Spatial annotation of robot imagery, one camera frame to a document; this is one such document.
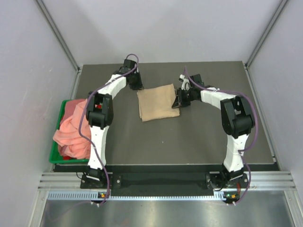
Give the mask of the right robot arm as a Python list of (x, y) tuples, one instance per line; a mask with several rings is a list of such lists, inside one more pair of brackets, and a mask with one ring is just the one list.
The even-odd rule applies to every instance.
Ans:
[(255, 127), (255, 111), (243, 95), (204, 87), (199, 74), (179, 76), (182, 82), (176, 91), (173, 109), (187, 107), (192, 101), (210, 104), (221, 111), (222, 128), (227, 135), (226, 156), (222, 165), (220, 186), (232, 187), (244, 173), (243, 155), (251, 130)]

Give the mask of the beige t shirt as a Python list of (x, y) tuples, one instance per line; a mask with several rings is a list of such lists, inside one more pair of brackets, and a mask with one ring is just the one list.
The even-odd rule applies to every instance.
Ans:
[(173, 84), (137, 92), (139, 116), (142, 122), (180, 116), (179, 109), (173, 109), (176, 94)]

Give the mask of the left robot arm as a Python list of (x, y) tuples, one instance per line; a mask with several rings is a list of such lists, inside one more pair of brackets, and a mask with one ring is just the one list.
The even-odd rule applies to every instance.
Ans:
[(114, 118), (113, 99), (126, 86), (132, 90), (143, 89), (138, 61), (126, 58), (119, 70), (115, 71), (109, 81), (102, 87), (91, 91), (83, 110), (84, 119), (88, 121), (91, 138), (85, 136), (82, 125), (79, 125), (79, 135), (90, 143), (88, 167), (82, 177), (82, 182), (92, 184), (90, 188), (109, 188), (109, 176), (105, 169), (106, 138), (109, 126)]

